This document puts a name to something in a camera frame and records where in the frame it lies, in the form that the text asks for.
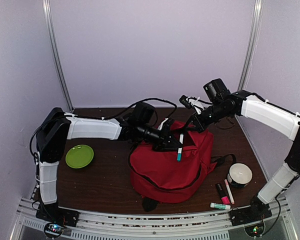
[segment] green glue stick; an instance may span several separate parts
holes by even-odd
[[[230,205],[224,205],[224,204],[218,204],[218,203],[211,203],[210,208],[213,209],[224,209],[224,210],[230,210],[231,206]]]

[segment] metal pole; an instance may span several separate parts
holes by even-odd
[[[254,13],[252,17],[252,23],[251,23],[251,32],[250,32],[250,38],[249,38],[249,44],[244,60],[244,65],[241,73],[241,78],[239,82],[238,90],[244,89],[247,83],[247,78],[249,76],[250,67],[251,67],[251,61],[252,56],[254,54],[258,33],[260,29],[260,22],[261,22],[261,13],[263,8],[264,0],[255,0],[254,4]]]
[[[66,104],[69,108],[69,111],[74,110],[74,106],[72,105],[69,91],[67,88],[67,84],[65,81],[65,76],[64,72],[61,67],[61,62],[60,62],[60,57],[59,57],[59,52],[57,48],[57,42],[56,42],[56,36],[55,36],[55,31],[54,31],[54,25],[52,21],[52,15],[51,15],[51,9],[50,9],[50,0],[42,0],[43,3],[43,12],[44,12],[44,17],[46,21],[46,26],[48,28],[49,36],[50,36],[50,43],[52,47],[52,53],[53,53],[53,59],[54,59],[54,64],[55,68],[57,71],[57,75],[61,84],[62,92],[66,100]]]

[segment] wooden table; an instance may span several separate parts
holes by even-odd
[[[121,108],[90,108],[76,109],[75,113],[85,116],[111,116]],[[171,108],[157,109],[159,119],[163,119]],[[173,118],[186,121],[191,111],[178,108]],[[222,156],[233,153],[237,161],[244,163],[253,172],[252,181],[242,189],[231,188],[235,200],[234,207],[249,204],[250,199],[266,183],[260,165],[239,124],[229,130],[218,129],[215,125],[209,127],[214,134],[212,156]],[[222,127],[229,126],[226,120],[218,123]],[[93,148],[94,159],[82,169],[72,169],[67,166],[65,155],[72,147],[86,144]],[[222,203],[215,184],[221,183],[225,191],[224,179],[231,161],[216,168],[210,173],[197,192],[187,201],[177,204],[162,203],[154,211],[144,212],[142,197],[134,191],[130,183],[130,168],[128,154],[131,143],[126,141],[110,141],[106,139],[73,139],[65,147],[65,154],[58,168],[57,195],[61,207],[87,211],[98,211],[116,214],[179,214],[210,211],[210,203]]]

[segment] red backpack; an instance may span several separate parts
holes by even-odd
[[[184,125],[180,121],[172,124],[170,129],[177,139],[180,136],[178,130]],[[145,197],[142,204],[145,211],[155,209],[158,202],[184,202],[196,192],[217,165],[211,163],[213,139],[208,130],[185,133],[181,161],[177,161],[176,151],[153,151],[152,145],[145,142],[131,151],[128,160],[131,184]]]

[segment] marker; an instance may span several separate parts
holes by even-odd
[[[183,134],[183,133],[180,134],[179,141],[180,141],[181,144],[184,143],[184,134]],[[182,155],[182,147],[179,147],[179,148],[178,148],[178,155],[177,155],[177,158],[176,158],[176,160],[177,160],[178,162],[181,161],[181,155]]]
[[[221,198],[221,201],[223,202],[223,204],[230,204],[230,201],[229,201],[229,198],[227,197],[224,189],[222,188],[221,184],[220,183],[217,183],[215,185],[218,193],[219,193],[219,196]]]
[[[232,203],[232,204],[235,204],[234,196],[232,196],[232,192],[231,192],[231,190],[230,190],[230,186],[229,186],[228,180],[225,179],[225,180],[224,180],[224,183],[225,183],[225,186],[226,186],[226,190],[228,191],[228,194],[229,194],[229,198],[230,198],[231,203]]]
[[[229,210],[231,208],[231,206],[212,202],[212,203],[210,203],[210,208]]]

